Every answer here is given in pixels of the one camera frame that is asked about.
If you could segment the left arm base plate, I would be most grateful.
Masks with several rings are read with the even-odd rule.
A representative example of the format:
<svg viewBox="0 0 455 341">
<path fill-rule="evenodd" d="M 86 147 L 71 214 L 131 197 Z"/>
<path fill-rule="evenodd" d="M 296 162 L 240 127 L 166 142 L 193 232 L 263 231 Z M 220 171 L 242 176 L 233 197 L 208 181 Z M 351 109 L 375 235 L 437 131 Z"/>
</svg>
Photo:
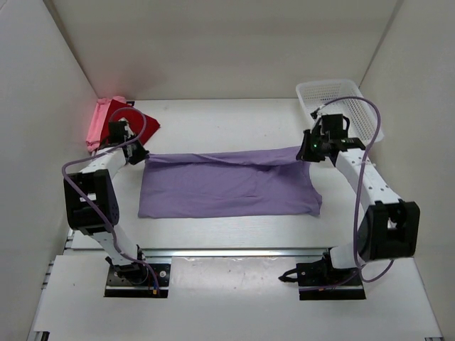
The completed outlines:
<svg viewBox="0 0 455 341">
<path fill-rule="evenodd" d="M 105 283 L 106 298 L 168 298 L 171 279 L 171 260 L 158 259 L 157 263 L 149 263 L 158 282 L 150 270 L 133 263 L 130 266 L 113 266 L 107 257 L 109 271 Z"/>
</svg>

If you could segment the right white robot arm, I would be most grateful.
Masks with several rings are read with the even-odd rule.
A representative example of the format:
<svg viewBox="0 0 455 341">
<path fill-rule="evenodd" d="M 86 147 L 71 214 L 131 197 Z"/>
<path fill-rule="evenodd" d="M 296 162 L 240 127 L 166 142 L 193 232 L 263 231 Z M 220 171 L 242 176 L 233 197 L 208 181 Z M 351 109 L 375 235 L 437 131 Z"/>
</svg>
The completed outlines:
<svg viewBox="0 0 455 341">
<path fill-rule="evenodd" d="M 362 277 L 374 261 L 414 256 L 417 248 L 420 208 L 403 200 L 378 173 L 368 154 L 371 146 L 350 137 L 350 120 L 342 114 L 313 114 L 315 122 L 304 132 L 296 158 L 320 162 L 329 159 L 355 191 L 353 240 L 329 249 L 321 259 L 298 264 L 280 276 L 297 283 L 300 291 L 329 291 Z"/>
</svg>

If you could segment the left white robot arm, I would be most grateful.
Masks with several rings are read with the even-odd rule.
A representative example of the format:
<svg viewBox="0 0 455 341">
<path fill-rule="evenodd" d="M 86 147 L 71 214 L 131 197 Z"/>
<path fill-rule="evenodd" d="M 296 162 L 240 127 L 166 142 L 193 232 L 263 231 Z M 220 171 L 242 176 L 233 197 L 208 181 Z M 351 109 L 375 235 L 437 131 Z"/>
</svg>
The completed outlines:
<svg viewBox="0 0 455 341">
<path fill-rule="evenodd" d="M 118 277 L 138 286 L 151 279 L 145 256 L 119 225 L 119 205 L 112 179 L 125 165 L 136 165 L 148 151 L 126 119 L 108 123 L 107 140 L 94 156 L 62 167 L 66 215 L 70 228 L 95 240 Z"/>
</svg>

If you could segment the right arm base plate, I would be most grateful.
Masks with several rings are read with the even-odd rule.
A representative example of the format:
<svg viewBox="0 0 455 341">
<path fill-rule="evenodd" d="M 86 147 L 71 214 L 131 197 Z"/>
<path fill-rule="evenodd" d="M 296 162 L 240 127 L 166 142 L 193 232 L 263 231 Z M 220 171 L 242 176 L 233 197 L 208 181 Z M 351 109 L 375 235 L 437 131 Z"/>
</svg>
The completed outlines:
<svg viewBox="0 0 455 341">
<path fill-rule="evenodd" d="M 313 263 L 298 263 L 296 270 L 301 301 L 366 299 L 358 269 L 333 269 L 320 260 Z"/>
</svg>

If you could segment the pink t shirt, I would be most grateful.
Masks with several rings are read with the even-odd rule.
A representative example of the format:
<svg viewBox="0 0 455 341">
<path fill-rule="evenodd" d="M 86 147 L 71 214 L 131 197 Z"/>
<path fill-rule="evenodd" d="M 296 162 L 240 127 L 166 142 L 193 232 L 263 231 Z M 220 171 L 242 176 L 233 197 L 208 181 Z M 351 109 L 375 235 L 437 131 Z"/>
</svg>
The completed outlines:
<svg viewBox="0 0 455 341">
<path fill-rule="evenodd" d="M 104 126 L 104 122 L 107 116 L 107 111 L 112 101 L 117 101 L 125 104 L 126 99 L 121 96 L 115 96 L 113 98 L 101 98 L 97 100 L 95 110 L 92 115 L 92 120 L 85 140 L 87 150 L 92 153 L 96 148 L 99 147 L 101 142 L 101 133 Z"/>
</svg>

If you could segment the red t shirt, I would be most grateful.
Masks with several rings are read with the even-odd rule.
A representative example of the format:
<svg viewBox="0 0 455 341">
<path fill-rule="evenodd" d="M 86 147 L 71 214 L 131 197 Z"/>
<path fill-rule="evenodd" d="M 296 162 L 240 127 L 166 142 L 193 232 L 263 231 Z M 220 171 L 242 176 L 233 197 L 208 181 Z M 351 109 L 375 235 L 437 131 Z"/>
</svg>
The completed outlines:
<svg viewBox="0 0 455 341">
<path fill-rule="evenodd" d="M 119 121 L 120 119 L 126 119 L 129 122 L 130 129 L 138 135 L 143 127 L 143 118 L 138 112 L 132 109 L 132 107 L 126 103 L 119 102 L 113 99 L 107 109 L 107 115 L 103 124 L 100 141 L 105 142 L 109 136 L 108 123 L 111 116 L 118 110 L 124 108 L 120 113 L 116 114 L 112 121 Z M 144 146 L 146 142 L 159 130 L 161 127 L 157 120 L 152 117 L 145 116 L 146 126 L 144 133 L 140 136 L 139 141 Z"/>
</svg>

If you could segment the lavender garment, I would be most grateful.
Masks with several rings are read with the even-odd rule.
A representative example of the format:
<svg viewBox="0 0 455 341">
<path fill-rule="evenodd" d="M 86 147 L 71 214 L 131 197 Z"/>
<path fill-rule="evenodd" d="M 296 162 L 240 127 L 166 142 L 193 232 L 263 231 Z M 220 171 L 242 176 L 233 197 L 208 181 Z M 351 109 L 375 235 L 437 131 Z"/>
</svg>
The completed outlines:
<svg viewBox="0 0 455 341">
<path fill-rule="evenodd" d="M 299 147 L 226 153 L 152 154 L 141 184 L 140 218 L 319 216 L 322 197 Z"/>
</svg>

